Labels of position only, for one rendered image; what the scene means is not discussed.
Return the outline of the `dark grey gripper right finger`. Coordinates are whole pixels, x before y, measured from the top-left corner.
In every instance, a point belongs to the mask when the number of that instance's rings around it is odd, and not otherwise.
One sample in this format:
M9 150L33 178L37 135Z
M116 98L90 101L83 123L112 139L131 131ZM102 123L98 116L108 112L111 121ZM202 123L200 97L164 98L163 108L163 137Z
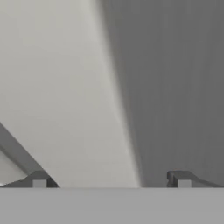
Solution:
M168 171L167 186L174 188L191 188L191 187L213 187L224 188L224 185L218 185L213 182L201 179L190 171Z

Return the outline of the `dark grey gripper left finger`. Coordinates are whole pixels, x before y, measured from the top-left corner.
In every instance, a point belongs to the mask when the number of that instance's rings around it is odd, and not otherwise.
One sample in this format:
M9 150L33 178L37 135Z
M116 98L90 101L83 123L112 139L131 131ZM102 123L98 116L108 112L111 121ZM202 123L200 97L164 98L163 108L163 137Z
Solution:
M59 188L60 186L45 171L35 171L26 178L2 185L2 188Z

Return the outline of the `grey steel fridge door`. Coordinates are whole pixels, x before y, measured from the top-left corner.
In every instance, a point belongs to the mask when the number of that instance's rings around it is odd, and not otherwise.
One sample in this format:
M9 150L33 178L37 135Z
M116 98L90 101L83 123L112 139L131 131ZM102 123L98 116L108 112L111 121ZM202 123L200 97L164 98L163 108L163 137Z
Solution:
M224 0L100 0L144 186L224 185Z

